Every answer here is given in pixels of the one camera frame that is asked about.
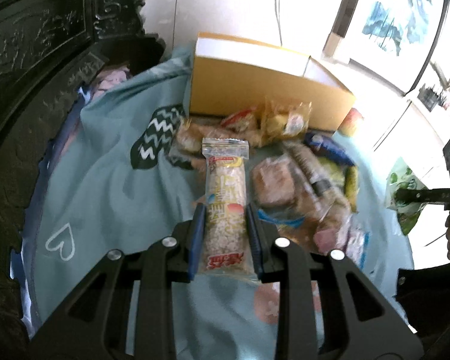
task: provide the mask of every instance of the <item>carved black furniture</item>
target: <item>carved black furniture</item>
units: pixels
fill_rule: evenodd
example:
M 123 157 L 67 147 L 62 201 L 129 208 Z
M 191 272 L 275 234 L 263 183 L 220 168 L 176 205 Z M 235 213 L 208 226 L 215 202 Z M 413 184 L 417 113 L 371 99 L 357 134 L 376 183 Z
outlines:
M 77 99 L 105 64 L 133 73 L 158 63 L 137 0 L 0 0 L 0 359 L 25 358 L 20 289 L 10 251 L 38 176 L 38 163 Z

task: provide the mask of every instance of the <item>plastic wrapper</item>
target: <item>plastic wrapper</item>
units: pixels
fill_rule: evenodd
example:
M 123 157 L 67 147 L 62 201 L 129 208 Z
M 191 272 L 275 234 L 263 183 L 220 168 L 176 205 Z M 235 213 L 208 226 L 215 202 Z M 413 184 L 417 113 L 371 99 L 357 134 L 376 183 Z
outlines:
M 175 137 L 181 149 L 190 153 L 200 153 L 203 138 L 238 139 L 239 136 L 220 126 L 200 125 L 189 119 L 181 120 Z
M 385 207 L 397 211 L 397 219 L 403 235 L 408 235 L 419 220 L 425 203 L 403 203 L 395 199 L 395 192 L 407 190 L 426 190 L 426 186 L 412 172 L 405 161 L 399 158 L 387 177 L 385 188 Z
M 199 272 L 253 275 L 245 221 L 248 143 L 205 138 L 202 153 L 207 159 L 207 214 Z
M 173 166 L 180 166 L 182 169 L 198 170 L 203 175 L 203 180 L 205 180 L 207 161 L 202 154 L 193 154 L 183 150 L 175 139 L 166 156 Z
M 351 210 L 346 200 L 337 200 L 332 204 L 313 235 L 313 241 L 321 254 L 345 246 L 350 219 Z
M 286 237 L 300 245 L 304 250 L 310 253 L 319 253 L 317 245 L 313 240 L 317 224 L 313 222 L 304 221 L 299 227 L 292 227 L 286 225 L 278 225 L 278 233 L 281 237 Z
M 310 182 L 322 205 L 324 207 L 330 206 L 335 201 L 336 192 L 330 176 L 322 167 L 318 158 L 308 147 L 300 142 L 286 141 L 283 145 Z
M 258 209 L 258 218 L 262 221 L 273 223 L 277 226 L 289 226 L 293 228 L 298 228 L 302 225 L 305 220 L 305 216 L 300 216 L 296 219 L 280 219 L 267 214 L 263 209 Z
M 319 157 L 325 157 L 339 165 L 354 166 L 354 162 L 348 156 L 343 147 L 332 138 L 316 132 L 307 132 L 303 143 L 306 144 Z
M 326 157 L 318 157 L 318 161 L 322 167 L 327 171 L 330 180 L 339 190 L 343 191 L 345 188 L 345 169 L 344 166 L 338 165 Z
M 310 113 L 310 103 L 283 106 L 267 101 L 260 128 L 267 142 L 298 137 L 308 129 Z
M 369 240 L 370 233 L 363 231 L 362 228 L 352 220 L 352 225 L 348 231 L 345 254 L 358 268 L 360 268 L 360 270 L 363 270 L 363 267 L 365 266 Z
M 283 144 L 310 182 L 322 207 L 318 215 L 321 218 L 313 235 L 319 252 L 327 254 L 332 249 L 343 248 L 347 242 L 351 218 L 351 209 L 347 198 L 333 185 L 327 171 L 308 147 L 292 141 Z
M 200 153 L 203 138 L 246 140 L 250 146 L 262 147 L 263 134 L 260 130 L 235 133 L 221 126 L 209 126 L 182 119 L 175 140 L 181 150 Z
M 357 212 L 356 198 L 359 195 L 359 169 L 356 166 L 350 166 L 345 175 L 345 197 L 350 203 L 352 212 Z
M 220 123 L 220 126 L 228 128 L 237 133 L 245 131 L 258 130 L 258 121 L 256 115 L 256 108 L 249 108 L 239 112 L 235 112 L 226 117 Z
M 298 165 L 290 162 L 290 168 L 295 180 L 295 211 L 305 216 L 307 221 L 318 224 L 326 214 L 330 204 L 328 202 L 320 202 L 313 187 Z
M 266 158 L 253 168 L 253 188 L 260 206 L 276 207 L 293 203 L 295 184 L 289 163 L 288 156 Z

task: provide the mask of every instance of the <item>wall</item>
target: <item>wall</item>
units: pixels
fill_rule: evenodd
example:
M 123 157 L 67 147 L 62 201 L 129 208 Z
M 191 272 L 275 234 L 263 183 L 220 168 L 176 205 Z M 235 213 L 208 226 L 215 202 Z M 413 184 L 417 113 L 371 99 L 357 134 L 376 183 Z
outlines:
M 283 46 L 319 56 L 341 0 L 280 0 Z M 145 31 L 167 44 L 193 42 L 199 31 L 280 45 L 275 0 L 146 0 Z

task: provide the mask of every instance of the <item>zigzag pattern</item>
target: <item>zigzag pattern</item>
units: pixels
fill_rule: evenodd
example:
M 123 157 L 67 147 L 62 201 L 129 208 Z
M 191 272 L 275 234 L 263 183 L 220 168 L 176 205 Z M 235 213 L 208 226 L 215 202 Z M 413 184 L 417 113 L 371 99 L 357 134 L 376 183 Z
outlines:
M 157 148 L 158 144 L 160 142 L 163 143 L 163 144 L 169 143 L 172 140 L 172 136 L 169 136 L 168 138 L 166 138 L 165 135 L 160 135 L 160 137 L 157 137 L 157 134 L 153 134 L 153 135 L 150 135 L 150 136 L 145 134 L 143 136 L 143 140 L 145 141 L 146 144 L 149 144 L 153 140 L 154 141 L 154 145 Z
M 140 146 L 140 156 L 144 160 L 146 160 L 148 157 L 154 160 L 155 159 L 154 149 L 152 147 L 149 147 L 147 150 L 144 150 L 143 146 Z
M 166 112 L 164 109 L 161 109 L 157 112 L 157 116 L 162 115 L 164 119 L 170 118 L 172 123 L 174 120 L 177 120 L 180 117 L 180 112 L 176 108 L 172 108 L 170 112 Z
M 157 118 L 154 117 L 150 123 L 148 124 L 147 128 L 155 126 L 155 130 L 159 132 L 162 130 L 163 132 L 171 131 L 172 134 L 174 133 L 174 127 L 173 123 L 167 123 L 167 121 L 162 120 L 160 123 L 158 122 Z

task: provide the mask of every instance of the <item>cardboard box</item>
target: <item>cardboard box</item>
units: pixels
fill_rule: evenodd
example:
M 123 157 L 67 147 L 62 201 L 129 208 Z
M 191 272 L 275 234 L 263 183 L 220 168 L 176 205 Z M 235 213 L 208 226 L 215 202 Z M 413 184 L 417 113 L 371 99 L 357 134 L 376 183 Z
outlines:
M 335 131 L 355 102 L 309 55 L 234 36 L 201 32 L 195 47 L 190 113 L 227 116 L 273 99 L 311 103 L 310 128 Z

